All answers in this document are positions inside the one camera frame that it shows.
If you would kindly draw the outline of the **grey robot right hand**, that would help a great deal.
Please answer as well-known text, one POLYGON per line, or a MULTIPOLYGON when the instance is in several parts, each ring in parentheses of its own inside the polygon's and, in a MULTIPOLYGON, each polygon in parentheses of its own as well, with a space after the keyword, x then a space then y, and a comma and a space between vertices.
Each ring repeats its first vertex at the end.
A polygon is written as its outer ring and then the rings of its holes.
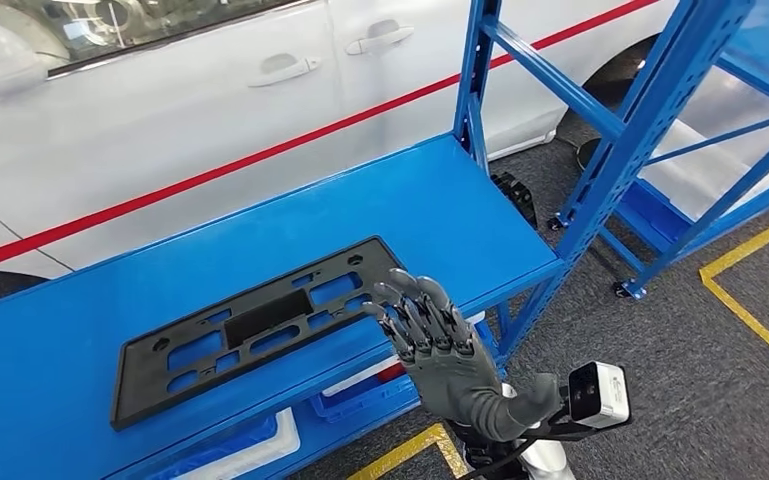
POLYGON ((430 413, 507 442, 559 410, 560 387, 551 373, 534 375, 513 397, 503 394, 492 355, 439 282, 400 268, 388 275, 374 289, 395 314, 375 302, 362 309, 375 317, 430 413))

